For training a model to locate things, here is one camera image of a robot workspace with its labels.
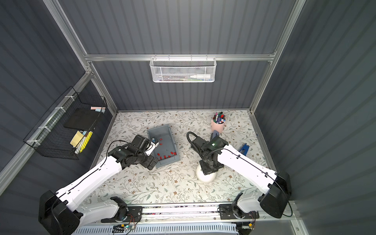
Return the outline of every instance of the wire mesh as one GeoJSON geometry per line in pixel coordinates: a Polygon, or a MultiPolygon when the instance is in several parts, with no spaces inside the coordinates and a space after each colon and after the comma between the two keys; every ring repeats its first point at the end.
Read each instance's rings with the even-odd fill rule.
{"type": "Polygon", "coordinates": [[[41,131],[34,139],[30,139],[32,135],[29,133],[24,142],[44,157],[78,159],[106,107],[106,100],[102,96],[75,92],[61,107],[56,108],[57,112],[46,125],[37,127],[41,131]],[[70,142],[77,130],[65,128],[64,124],[76,109],[90,109],[91,107],[99,107],[101,112],[97,112],[96,120],[87,130],[87,135],[80,139],[76,147],[73,147],[70,142]]]}
{"type": "Polygon", "coordinates": [[[153,82],[214,82],[217,62],[150,60],[153,82]]]}

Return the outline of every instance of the gray plastic bin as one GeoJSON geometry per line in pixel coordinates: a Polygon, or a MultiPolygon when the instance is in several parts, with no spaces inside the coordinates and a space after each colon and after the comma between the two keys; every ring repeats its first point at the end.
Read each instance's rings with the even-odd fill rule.
{"type": "Polygon", "coordinates": [[[172,132],[169,125],[148,129],[147,136],[149,139],[155,138],[159,141],[159,144],[162,144],[158,145],[152,152],[153,156],[159,159],[159,161],[155,165],[156,168],[180,161],[176,143],[174,138],[172,137],[172,132]]]}

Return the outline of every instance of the yellow marker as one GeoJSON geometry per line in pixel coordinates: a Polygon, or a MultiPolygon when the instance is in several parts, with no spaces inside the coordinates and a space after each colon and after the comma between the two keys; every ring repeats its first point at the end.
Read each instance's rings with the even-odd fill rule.
{"type": "Polygon", "coordinates": [[[91,137],[92,134],[93,134],[92,131],[90,131],[90,132],[88,133],[88,135],[86,136],[85,140],[84,140],[83,143],[82,143],[82,146],[81,146],[80,152],[82,152],[82,151],[85,149],[85,147],[86,147],[86,145],[88,144],[88,142],[89,142],[90,137],[91,137]]]}

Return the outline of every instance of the white mesh basket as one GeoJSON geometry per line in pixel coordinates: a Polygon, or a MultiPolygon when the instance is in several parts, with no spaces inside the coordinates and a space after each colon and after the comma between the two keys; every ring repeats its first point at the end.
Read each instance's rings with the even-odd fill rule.
{"type": "Polygon", "coordinates": [[[201,61],[173,61],[152,58],[153,82],[214,82],[215,58],[201,61]]]}

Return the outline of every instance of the black wire basket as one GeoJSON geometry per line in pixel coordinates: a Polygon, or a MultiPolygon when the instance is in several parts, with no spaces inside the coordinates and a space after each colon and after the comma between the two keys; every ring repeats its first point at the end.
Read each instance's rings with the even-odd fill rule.
{"type": "Polygon", "coordinates": [[[78,160],[79,155],[90,141],[96,124],[103,117],[107,103],[102,96],[77,92],[66,98],[68,100],[61,107],[55,108],[51,117],[44,122],[40,120],[34,126],[24,138],[24,142],[44,157],[78,160]],[[97,112],[91,110],[91,107],[97,107],[97,112]],[[79,109],[91,112],[92,117],[94,115],[95,120],[85,130],[86,133],[83,130],[64,127],[71,116],[79,109]],[[71,141],[77,132],[85,133],[85,136],[81,138],[79,134],[78,144],[74,147],[71,141]]]}

